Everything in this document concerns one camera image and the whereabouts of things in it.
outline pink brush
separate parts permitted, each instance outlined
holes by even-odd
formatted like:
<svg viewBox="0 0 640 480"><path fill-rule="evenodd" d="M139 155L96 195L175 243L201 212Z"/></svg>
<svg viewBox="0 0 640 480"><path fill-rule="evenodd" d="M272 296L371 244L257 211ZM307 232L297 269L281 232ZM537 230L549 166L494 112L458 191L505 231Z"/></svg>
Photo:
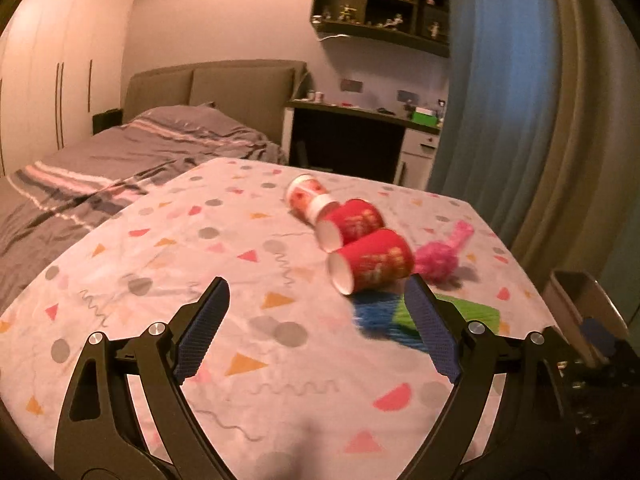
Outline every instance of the pink brush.
<svg viewBox="0 0 640 480"><path fill-rule="evenodd" d="M414 272L429 282L444 282L458 268L458 253L473 233L472 225L460 220L449 240L429 242L415 251Z"/></svg>

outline silver bolt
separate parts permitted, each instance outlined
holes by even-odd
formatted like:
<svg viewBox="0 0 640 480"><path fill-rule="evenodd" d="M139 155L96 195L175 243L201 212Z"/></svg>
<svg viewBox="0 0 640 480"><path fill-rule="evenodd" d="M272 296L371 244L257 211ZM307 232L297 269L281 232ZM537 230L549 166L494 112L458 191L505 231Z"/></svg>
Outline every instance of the silver bolt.
<svg viewBox="0 0 640 480"><path fill-rule="evenodd" d="M480 335L484 333L484 325L477 321L472 321L468 325L469 332L472 334Z"/></svg>
<svg viewBox="0 0 640 480"><path fill-rule="evenodd" d="M97 345L100 341L102 341L102 333L94 332L89 336L89 344Z"/></svg>
<svg viewBox="0 0 640 480"><path fill-rule="evenodd" d="M532 332L529 337L534 345L542 345L545 342L545 338L540 332Z"/></svg>
<svg viewBox="0 0 640 480"><path fill-rule="evenodd" d="M164 323L153 323L153 325L149 327L149 333L151 335L160 335L162 332L164 332Z"/></svg>

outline headboard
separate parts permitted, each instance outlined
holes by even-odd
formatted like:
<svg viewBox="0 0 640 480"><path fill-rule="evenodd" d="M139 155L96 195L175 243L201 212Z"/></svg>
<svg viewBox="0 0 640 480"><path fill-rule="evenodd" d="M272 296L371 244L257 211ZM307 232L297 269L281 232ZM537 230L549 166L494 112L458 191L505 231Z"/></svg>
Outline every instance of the headboard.
<svg viewBox="0 0 640 480"><path fill-rule="evenodd" d="M215 102L222 113L280 144L285 103L305 92L306 63L211 61L140 72L129 81L123 122L159 106Z"/></svg>

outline white wardrobe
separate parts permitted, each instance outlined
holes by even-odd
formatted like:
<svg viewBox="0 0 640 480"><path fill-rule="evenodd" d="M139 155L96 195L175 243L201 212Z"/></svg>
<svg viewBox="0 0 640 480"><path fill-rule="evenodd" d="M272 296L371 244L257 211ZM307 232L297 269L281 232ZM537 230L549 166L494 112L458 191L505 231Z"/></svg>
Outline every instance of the white wardrobe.
<svg viewBox="0 0 640 480"><path fill-rule="evenodd" d="M23 0L0 38L3 174L92 134L120 107L133 0Z"/></svg>

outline red paper cup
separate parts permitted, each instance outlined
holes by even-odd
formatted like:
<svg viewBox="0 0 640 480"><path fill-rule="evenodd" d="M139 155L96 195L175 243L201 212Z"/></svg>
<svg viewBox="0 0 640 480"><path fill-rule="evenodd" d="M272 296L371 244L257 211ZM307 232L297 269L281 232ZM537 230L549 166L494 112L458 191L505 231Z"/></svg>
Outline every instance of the red paper cup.
<svg viewBox="0 0 640 480"><path fill-rule="evenodd" d="M375 206L353 198L318 221L316 239L320 247L332 253L384 226L385 221Z"/></svg>
<svg viewBox="0 0 640 480"><path fill-rule="evenodd" d="M316 225L318 219L340 207L325 187L313 175L302 174L287 186L287 205L302 219Z"/></svg>
<svg viewBox="0 0 640 480"><path fill-rule="evenodd" d="M406 278L414 268L414 255L398 233L378 229L329 254L327 265L334 287L348 295Z"/></svg>

